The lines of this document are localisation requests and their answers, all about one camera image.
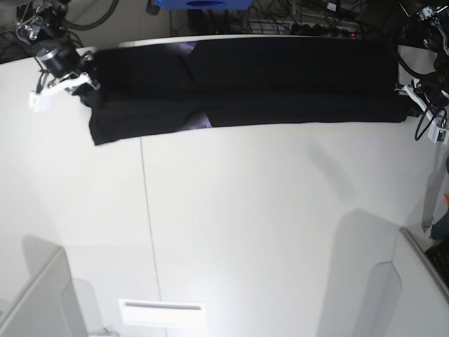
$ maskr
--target cable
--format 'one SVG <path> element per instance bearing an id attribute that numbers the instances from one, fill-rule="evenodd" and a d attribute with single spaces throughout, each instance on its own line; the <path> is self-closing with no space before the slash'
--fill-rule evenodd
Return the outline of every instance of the cable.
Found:
<path id="1" fill-rule="evenodd" d="M 20 36 L 19 29 L 20 29 L 20 28 L 17 28 L 17 29 L 15 30 L 15 35 L 16 35 L 16 37 L 17 37 L 19 40 L 21 40 L 21 42 L 23 42 L 24 44 L 30 44 L 27 40 L 23 39 L 23 38 Z"/>
<path id="2" fill-rule="evenodd" d="M 260 20 L 260 15 L 259 15 L 259 11 L 256 9 L 255 5 L 253 5 L 256 13 L 257 13 L 257 19 L 259 20 L 259 26 L 260 26 L 260 31 L 262 34 L 264 34 L 264 29 L 262 27 L 262 21 Z"/>
<path id="3" fill-rule="evenodd" d="M 90 30 L 90 29 L 96 28 L 99 25 L 101 25 L 102 23 L 104 23 L 107 19 L 109 19 L 109 17 L 115 11 L 115 8 L 117 7 L 118 3 L 119 3 L 119 0 L 112 0 L 111 6 L 107 10 L 107 12 L 100 19 L 98 19 L 95 22 L 92 22 L 89 25 L 78 25 L 78 24 L 72 23 L 72 22 L 70 22 L 70 21 L 68 21 L 66 19 L 64 19 L 64 21 L 62 22 L 62 25 L 65 28 L 81 30 L 81 31 L 86 31 L 86 30 Z"/>
<path id="4" fill-rule="evenodd" d="M 75 47 L 76 47 L 76 44 L 78 44 L 78 48 L 83 48 L 84 47 L 83 42 L 81 42 L 81 39 L 80 39 L 78 34 L 72 32 L 70 30 L 66 30 L 66 33 L 67 33 L 68 39 L 72 42 L 72 44 L 75 45 Z"/>
<path id="5" fill-rule="evenodd" d="M 29 8 L 29 5 L 30 5 L 31 3 L 33 3 L 33 1 L 29 2 L 29 3 L 27 4 L 27 6 L 25 7 L 25 10 L 23 11 L 22 19 L 20 19 L 19 25 L 20 25 L 20 24 L 23 22 L 23 20 L 25 19 L 25 16 L 27 15 L 27 11 L 28 11 L 28 8 Z"/>
<path id="6" fill-rule="evenodd" d="M 41 76 L 39 77 L 39 80 L 37 81 L 37 86 L 36 86 L 36 93 L 40 94 L 45 86 L 45 83 L 47 81 L 47 77 L 48 77 L 48 70 L 42 69 L 41 70 Z"/>
<path id="7" fill-rule="evenodd" d="M 424 130 L 421 131 L 421 133 L 418 135 L 418 133 L 420 132 L 420 129 L 421 129 L 422 122 L 424 121 L 424 118 L 426 117 L 427 112 L 430 110 L 431 106 L 434 104 L 437 95 L 438 95 L 438 93 L 435 95 L 435 98 L 434 98 L 431 102 L 429 102 L 429 104 L 428 104 L 427 107 L 426 107 L 426 110 L 422 113 L 422 116 L 421 116 L 421 118 L 420 118 L 420 121 L 419 121 L 419 123 L 418 123 L 418 125 L 417 125 L 417 127 L 416 127 L 416 130 L 415 130 L 415 140 L 416 140 L 416 141 L 418 141 L 418 140 L 421 139 L 421 137 L 426 133 L 426 131 L 427 131 L 427 130 L 429 129 L 429 127 L 431 126 L 432 122 L 435 120 L 435 117 L 438 116 L 438 114 L 439 114 L 441 111 L 444 111 L 444 116 L 445 116 L 445 118 L 447 118 L 447 116 L 448 116 L 448 112 L 446 111 L 445 108 L 440 109 L 437 113 L 433 113 L 433 112 L 432 112 L 432 118 L 430 119 L 429 123 L 426 125 L 426 127 L 424 128 Z"/>
<path id="8" fill-rule="evenodd" d="M 325 10 L 325 11 L 328 10 L 328 9 L 327 9 L 325 6 L 323 6 L 322 4 L 319 4 L 319 3 L 315 2 L 315 0 L 306 0 L 305 2 L 309 2 L 309 3 L 311 3 L 311 4 L 314 4 L 315 6 L 321 8 L 321 9 L 323 9 L 323 10 Z M 347 19 L 347 20 L 349 20 L 349 21 L 351 21 L 351 22 L 355 22 L 355 23 L 357 23 L 357 24 L 359 24 L 359 25 L 363 25 L 363 26 L 365 26 L 365 27 L 368 27 L 368 28 L 370 28 L 372 31 L 377 32 L 381 37 L 388 37 L 388 36 L 385 35 L 383 32 L 381 32 L 378 28 L 376 28 L 375 26 L 373 26 L 373 25 L 371 25 L 371 24 L 369 24 L 369 23 L 367 23 L 367 22 L 364 22 L 364 21 L 360 21 L 360 20 L 351 18 L 350 16 L 344 15 L 344 14 L 341 14 L 341 13 L 335 13 L 335 14 L 336 14 L 337 17 L 344 18 L 344 19 Z"/>
<path id="9" fill-rule="evenodd" d="M 420 74 L 419 72 L 416 72 L 412 68 L 408 66 L 408 64 L 404 61 L 404 59 L 399 55 L 398 53 L 398 46 L 394 43 L 394 34 L 391 34 L 389 38 L 389 46 L 391 49 L 391 53 L 393 54 L 396 61 L 402 66 L 402 68 L 412 77 L 415 77 L 416 79 L 426 79 L 430 74 Z"/>

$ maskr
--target wire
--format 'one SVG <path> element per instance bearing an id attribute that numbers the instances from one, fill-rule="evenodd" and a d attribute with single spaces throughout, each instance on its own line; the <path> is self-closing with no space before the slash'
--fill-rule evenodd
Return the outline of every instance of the wire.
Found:
<path id="1" fill-rule="evenodd" d="M 0 35 L 6 34 L 6 33 L 9 33 L 9 32 L 12 32 L 12 31 L 19 30 L 21 27 L 23 27 L 26 24 L 28 24 L 31 21 L 33 21 L 33 19 L 37 16 L 38 11 L 39 11 L 39 7 L 36 9 L 36 11 L 34 12 L 34 15 L 30 19 L 28 19 L 26 21 L 23 21 L 23 22 L 16 23 L 16 24 L 12 25 L 11 27 L 2 30 L 0 32 Z"/>
<path id="2" fill-rule="evenodd" d="M 68 34 L 68 38 L 69 40 L 76 46 L 76 44 L 78 44 L 78 48 L 83 48 L 83 42 L 81 42 L 81 39 L 79 37 L 79 35 L 75 32 L 72 32 L 70 30 L 66 30 L 67 34 Z"/>
<path id="3" fill-rule="evenodd" d="M 353 8 L 356 8 L 356 7 L 358 7 L 358 6 L 361 6 L 362 4 L 364 4 L 365 2 L 368 2 L 368 1 L 369 1 L 369 0 L 363 1 L 363 2 L 361 2 L 361 3 L 359 3 L 359 4 L 357 4 L 357 5 L 356 5 L 355 7 L 353 7 Z M 305 0 L 305 2 L 314 4 L 315 6 L 321 8 L 321 9 L 323 9 L 323 10 L 325 10 L 325 11 L 328 10 L 325 6 L 323 6 L 323 4 L 319 4 L 319 3 L 315 2 L 315 0 Z M 347 19 L 347 20 L 349 20 L 349 21 L 351 21 L 351 22 L 355 22 L 355 23 L 357 23 L 357 24 L 360 25 L 360 26 L 365 26 L 365 27 L 367 27 L 367 28 L 370 28 L 372 31 L 377 32 L 381 37 L 388 37 L 387 35 L 384 34 L 384 32 L 381 32 L 378 28 L 376 28 L 375 26 L 373 26 L 373 25 L 371 25 L 371 24 L 369 24 L 369 23 L 367 23 L 367 22 L 357 20 L 357 19 L 355 19 L 355 18 L 352 18 L 352 17 L 350 17 L 350 16 L 348 16 L 348 15 L 345 15 L 345 14 L 342 14 L 342 13 L 335 13 L 335 15 L 336 15 L 337 17 L 339 17 L 339 18 L 344 18 L 344 19 Z"/>
<path id="4" fill-rule="evenodd" d="M 13 40 L 7 38 L 5 36 L 5 34 L 10 34 L 11 37 L 13 38 Z M 11 48 L 19 48 L 20 50 L 22 50 L 23 52 L 25 52 L 26 56 L 31 56 L 33 57 L 33 59 L 36 61 L 36 63 L 39 65 L 39 68 L 41 68 L 41 71 L 44 70 L 44 68 L 42 67 L 41 63 L 37 60 L 36 56 L 33 55 L 33 53 L 27 49 L 27 47 L 29 48 L 28 44 L 23 44 L 22 39 L 19 39 L 17 35 L 15 35 L 14 33 L 12 33 L 12 31 L 10 30 L 6 30 L 3 31 L 2 33 L 0 33 L 0 37 L 2 39 L 5 39 L 6 41 L 8 41 L 10 44 L 7 46 L 4 46 L 1 51 L 0 51 L 0 57 L 3 56 L 5 54 L 5 52 Z"/>
<path id="5" fill-rule="evenodd" d="M 23 20 L 25 19 L 25 16 L 27 15 L 27 12 L 28 12 L 29 5 L 30 5 L 32 2 L 33 2 L 33 1 L 29 2 L 29 3 L 27 4 L 27 6 L 25 7 L 25 10 L 23 11 L 22 19 L 20 19 L 19 24 L 21 24 L 21 23 L 23 22 Z"/>
<path id="6" fill-rule="evenodd" d="M 62 25 L 66 28 L 75 29 L 75 30 L 81 30 L 86 31 L 93 28 L 96 28 L 100 26 L 102 23 L 104 23 L 109 17 L 112 15 L 112 13 L 115 11 L 115 8 L 117 7 L 117 4 L 119 3 L 119 0 L 112 0 L 111 6 L 107 10 L 107 12 L 97 21 L 90 23 L 89 25 L 78 25 L 76 23 L 72 23 L 66 19 L 62 22 Z"/>
<path id="7" fill-rule="evenodd" d="M 421 133 L 418 135 L 418 133 L 420 132 L 420 129 L 421 129 L 422 122 L 424 121 L 424 118 L 425 118 L 426 115 L 427 115 L 427 112 L 430 110 L 431 106 L 435 103 L 436 96 L 438 96 L 438 93 L 435 95 L 435 98 L 434 98 L 431 102 L 429 102 L 429 104 L 426 106 L 425 111 L 422 113 L 422 116 L 421 116 L 421 118 L 420 118 L 420 121 L 419 121 L 419 123 L 418 123 L 418 125 L 417 125 L 417 127 L 416 127 L 416 130 L 415 130 L 415 140 L 416 140 L 416 141 L 418 141 L 418 140 L 421 139 L 421 137 L 426 133 L 426 131 L 427 131 L 427 130 L 429 129 L 429 127 L 431 126 L 432 122 L 435 120 L 435 117 L 438 116 L 438 114 L 439 114 L 441 111 L 444 111 L 444 116 L 445 116 L 444 118 L 447 118 L 447 116 L 448 116 L 448 112 L 446 111 L 445 108 L 440 109 L 440 110 L 437 111 L 436 113 L 433 113 L 433 112 L 432 112 L 432 118 L 430 119 L 429 123 L 426 125 L 426 127 L 424 128 L 424 130 L 421 131 Z"/>
<path id="8" fill-rule="evenodd" d="M 39 77 L 39 80 L 37 81 L 37 86 L 36 86 L 36 93 L 40 94 L 45 86 L 45 83 L 47 81 L 47 77 L 48 77 L 48 70 L 41 70 L 41 76 Z"/>
<path id="9" fill-rule="evenodd" d="M 257 13 L 257 19 L 259 19 L 259 26 L 260 26 L 260 31 L 262 34 L 264 34 L 264 29 L 262 27 L 262 21 L 260 20 L 260 15 L 259 15 L 259 11 L 256 9 L 255 5 L 253 5 L 254 9 L 256 10 Z"/>
<path id="10" fill-rule="evenodd" d="M 399 55 L 398 53 L 398 46 L 394 43 L 394 32 L 396 30 L 393 30 L 390 38 L 389 38 L 389 46 L 391 49 L 391 53 L 393 54 L 396 61 L 402 66 L 402 68 L 412 77 L 415 77 L 416 79 L 426 79 L 431 74 L 420 74 L 419 72 L 416 72 L 412 68 L 408 66 L 408 64 L 404 61 L 404 59 Z"/>
<path id="11" fill-rule="evenodd" d="M 17 28 L 17 29 L 15 30 L 15 35 L 16 35 L 16 37 L 17 37 L 19 40 L 21 40 L 21 42 L 23 42 L 24 44 L 29 44 L 29 45 L 31 45 L 27 40 L 22 39 L 22 37 L 20 36 L 20 33 L 19 33 L 19 29 L 20 29 L 20 27 Z"/>

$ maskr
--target black cable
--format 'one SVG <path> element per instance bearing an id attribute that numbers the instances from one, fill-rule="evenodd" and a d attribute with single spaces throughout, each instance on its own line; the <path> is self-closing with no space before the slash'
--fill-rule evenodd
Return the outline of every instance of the black cable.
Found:
<path id="1" fill-rule="evenodd" d="M 290 7 L 290 2 L 288 3 L 283 3 L 283 0 L 278 0 L 278 3 L 282 6 L 282 8 L 286 11 L 286 16 L 290 16 L 291 19 L 293 20 L 294 23 L 297 23 L 295 17 L 293 17 L 292 13 L 291 13 L 291 7 Z"/>
<path id="2" fill-rule="evenodd" d="M 402 68 L 412 77 L 415 77 L 416 79 L 426 79 L 430 74 L 420 74 L 419 72 L 416 72 L 412 68 L 408 66 L 408 64 L 404 61 L 404 59 L 399 55 L 398 52 L 398 46 L 394 43 L 394 34 L 391 34 L 389 38 L 389 46 L 391 49 L 391 53 L 393 54 L 396 61 L 402 66 Z"/>
<path id="3" fill-rule="evenodd" d="M 431 126 L 432 122 L 435 120 L 435 114 L 432 114 L 432 118 L 430 119 L 430 122 L 426 125 L 426 127 L 424 128 L 424 130 L 418 135 L 418 132 L 420 132 L 420 129 L 421 129 L 422 122 L 424 121 L 424 118 L 426 117 L 426 114 L 427 114 L 427 112 L 429 111 L 430 106 L 431 106 L 430 104 L 427 105 L 426 110 L 425 110 L 424 113 L 422 114 L 422 116 L 421 116 L 421 118 L 420 118 L 420 122 L 418 123 L 418 126 L 416 127 L 416 131 L 415 131 L 415 140 L 416 140 L 416 141 L 418 141 L 418 140 L 421 139 L 422 135 L 425 134 L 425 132 L 426 132 L 426 131 L 429 129 L 429 127 Z"/>
<path id="4" fill-rule="evenodd" d="M 48 76 L 48 70 L 41 70 L 41 76 L 39 77 L 39 80 L 37 81 L 37 86 L 36 86 L 36 93 L 40 94 L 43 90 L 43 86 L 46 82 Z"/>
<path id="5" fill-rule="evenodd" d="M 96 28 L 99 25 L 101 25 L 102 23 L 104 23 L 107 19 L 109 19 L 109 17 L 115 11 L 115 8 L 117 7 L 118 3 L 119 3 L 119 0 L 112 0 L 111 6 L 107 10 L 107 12 L 100 19 L 98 19 L 95 22 L 92 22 L 89 25 L 78 25 L 76 23 L 72 23 L 72 22 L 64 19 L 64 21 L 62 22 L 62 26 L 65 27 L 65 28 L 81 30 L 81 31 L 85 31 L 85 30 L 90 30 L 90 29 Z"/>
<path id="6" fill-rule="evenodd" d="M 330 18 L 328 16 L 328 14 L 325 12 L 324 13 L 324 20 L 328 24 L 329 32 L 333 32 L 334 29 L 337 28 L 337 26 L 341 23 L 341 20 L 338 20 L 337 18 L 332 17 L 333 22 L 331 22 L 329 19 Z"/>
<path id="7" fill-rule="evenodd" d="M 309 2 L 309 3 L 311 3 L 311 4 L 314 4 L 315 6 L 321 8 L 321 9 L 323 9 L 323 10 L 325 10 L 325 11 L 328 10 L 325 6 L 323 6 L 322 4 L 319 4 L 319 3 L 315 2 L 314 0 L 306 0 L 305 2 Z M 337 17 L 339 17 L 339 18 L 342 18 L 342 19 L 345 19 L 345 20 L 354 22 L 354 23 L 356 23 L 356 24 L 358 24 L 358 25 L 363 25 L 363 26 L 365 26 L 365 27 L 368 27 L 368 28 L 370 28 L 372 31 L 377 32 L 381 37 L 388 37 L 388 36 L 385 35 L 383 32 L 381 32 L 378 28 L 376 28 L 375 26 L 373 26 L 373 25 L 371 25 L 371 24 L 369 24 L 369 23 L 367 23 L 367 22 L 364 22 L 364 21 L 360 21 L 360 20 L 354 19 L 354 18 L 352 18 L 352 17 L 350 17 L 350 16 L 348 16 L 348 15 L 344 15 L 344 14 L 341 14 L 341 13 L 335 13 L 335 15 L 336 15 Z"/>
<path id="8" fill-rule="evenodd" d="M 260 20 L 259 11 L 257 10 L 255 5 L 253 5 L 253 8 L 255 9 L 255 12 L 257 13 L 257 19 L 259 20 L 260 32 L 262 34 L 264 34 L 264 29 L 262 28 L 262 21 Z"/>
<path id="9" fill-rule="evenodd" d="M 70 30 L 67 30 L 66 32 L 68 33 L 68 37 L 72 43 L 77 43 L 79 48 L 84 47 L 83 42 L 81 42 L 81 39 L 78 34 L 72 32 Z"/>
<path id="10" fill-rule="evenodd" d="M 246 17 L 246 26 L 248 27 L 250 33 L 254 34 L 253 28 L 251 27 L 251 22 L 250 22 L 250 16 L 249 15 Z"/>

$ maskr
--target black garment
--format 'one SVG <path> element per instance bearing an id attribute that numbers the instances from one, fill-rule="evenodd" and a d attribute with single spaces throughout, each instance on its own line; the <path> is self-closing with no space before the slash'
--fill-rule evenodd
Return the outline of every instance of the black garment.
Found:
<path id="1" fill-rule="evenodd" d="M 398 67 L 381 42 L 244 38 L 160 44 L 95 56 L 103 104 L 96 145 L 179 131 L 195 114 L 212 127 L 405 120 Z"/>

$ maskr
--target electronic device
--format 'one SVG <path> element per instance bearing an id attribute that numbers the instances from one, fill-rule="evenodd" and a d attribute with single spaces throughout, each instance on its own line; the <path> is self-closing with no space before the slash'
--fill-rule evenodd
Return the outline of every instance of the electronic device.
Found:
<path id="1" fill-rule="evenodd" d="M 92 66 L 93 54 L 86 51 L 79 55 L 76 43 L 68 29 L 88 30 L 101 25 L 115 10 L 118 0 L 113 0 L 109 10 L 89 25 L 77 25 L 65 19 L 70 0 L 43 1 L 36 8 L 34 2 L 0 0 L 0 8 L 17 6 L 17 20 L 2 34 L 17 37 L 22 48 L 29 51 L 41 67 L 36 90 L 30 94 L 30 106 L 40 110 L 42 102 L 60 91 L 77 95 L 81 102 L 92 106 L 96 100 L 88 99 L 100 84 L 95 79 Z"/>

